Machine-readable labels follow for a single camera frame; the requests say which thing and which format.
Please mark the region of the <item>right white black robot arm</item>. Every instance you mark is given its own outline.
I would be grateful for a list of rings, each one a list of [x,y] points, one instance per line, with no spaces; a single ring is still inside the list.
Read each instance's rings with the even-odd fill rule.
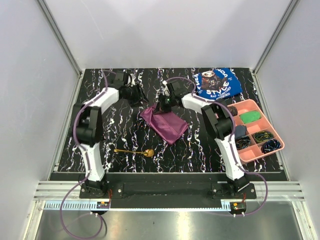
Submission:
[[[228,195],[239,198],[250,182],[237,153],[235,120],[225,102],[221,99],[205,99],[189,92],[176,77],[171,81],[163,81],[162,85],[164,89],[153,112],[156,115],[164,114],[171,112],[172,107],[181,107],[202,114],[205,129],[217,143],[224,161]]]

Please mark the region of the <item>magenta cloth napkin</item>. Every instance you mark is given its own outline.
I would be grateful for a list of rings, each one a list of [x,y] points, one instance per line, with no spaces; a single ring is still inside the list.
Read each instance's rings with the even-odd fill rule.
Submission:
[[[146,108],[140,116],[169,145],[173,145],[188,129],[188,123],[171,112],[155,114],[156,104]]]

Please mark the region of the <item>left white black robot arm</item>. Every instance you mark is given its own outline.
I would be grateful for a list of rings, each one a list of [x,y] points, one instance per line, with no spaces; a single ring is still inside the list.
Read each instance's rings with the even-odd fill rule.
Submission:
[[[97,198],[103,198],[108,193],[100,155],[100,142],[104,140],[103,113],[119,100],[126,100],[131,107],[149,102],[132,74],[125,71],[109,73],[114,75],[111,80],[102,71],[105,87],[99,94],[84,103],[73,105],[70,125],[73,140],[84,160],[85,177],[80,184]]]

